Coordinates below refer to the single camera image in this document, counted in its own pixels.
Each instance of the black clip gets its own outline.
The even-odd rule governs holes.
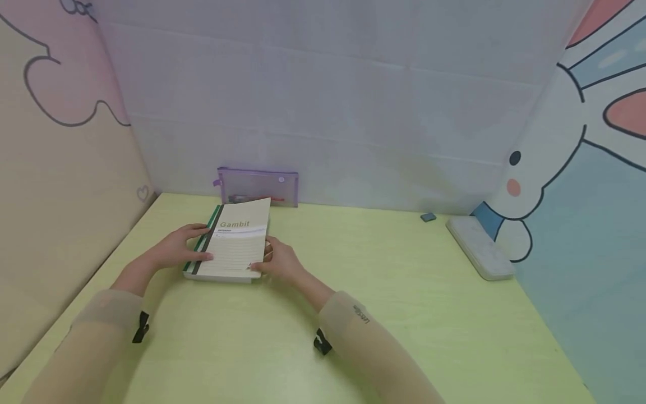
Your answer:
[[[151,326],[148,324],[148,317],[150,316],[146,312],[141,312],[139,314],[139,328],[132,338],[133,344],[140,344],[143,341],[143,337],[146,335],[148,330],[150,330]]]
[[[332,350],[332,346],[328,342],[327,339],[325,339],[325,336],[323,335],[323,331],[319,328],[317,330],[317,336],[314,338],[314,347],[323,355],[327,355],[328,352]]]

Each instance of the pencil case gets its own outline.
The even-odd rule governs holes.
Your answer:
[[[298,173],[220,167],[213,186],[220,186],[224,204],[271,198],[272,206],[298,206]]]

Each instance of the rabbit eye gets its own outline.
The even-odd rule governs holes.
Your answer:
[[[521,161],[521,152],[518,150],[514,151],[510,156],[509,156],[509,164],[511,165],[516,165]]]

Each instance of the desk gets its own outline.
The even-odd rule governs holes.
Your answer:
[[[162,194],[0,388],[18,403],[74,316],[122,267],[168,232],[207,222],[216,198]],[[593,403],[516,281],[486,282],[446,217],[301,205],[271,209],[270,232],[332,288],[359,299],[417,360],[449,403]],[[104,403],[364,403],[369,385],[312,348],[314,313],[278,282],[155,276],[151,330],[130,345]]]

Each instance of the green stripe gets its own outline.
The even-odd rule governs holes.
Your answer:
[[[218,214],[218,211],[220,210],[220,207],[221,207],[221,206],[222,206],[222,205],[217,205],[217,206],[215,207],[215,210],[213,211],[213,214],[211,215],[211,218],[209,219],[209,223],[206,225],[208,228],[210,228],[210,227],[213,225],[213,220],[215,219],[215,216]],[[203,234],[203,235],[201,235],[201,236],[200,236],[200,239],[198,240],[197,244],[195,244],[195,248],[193,248],[193,251],[197,251],[197,250],[198,250],[198,248],[200,247],[200,244],[204,241],[204,239],[206,238],[206,236],[207,236],[207,235],[208,235],[208,233]],[[188,270],[188,269],[189,269],[189,266],[190,266],[192,263],[193,263],[192,261],[187,262],[187,263],[186,263],[186,265],[184,266],[184,269],[183,269],[182,271],[186,271],[186,270]]]

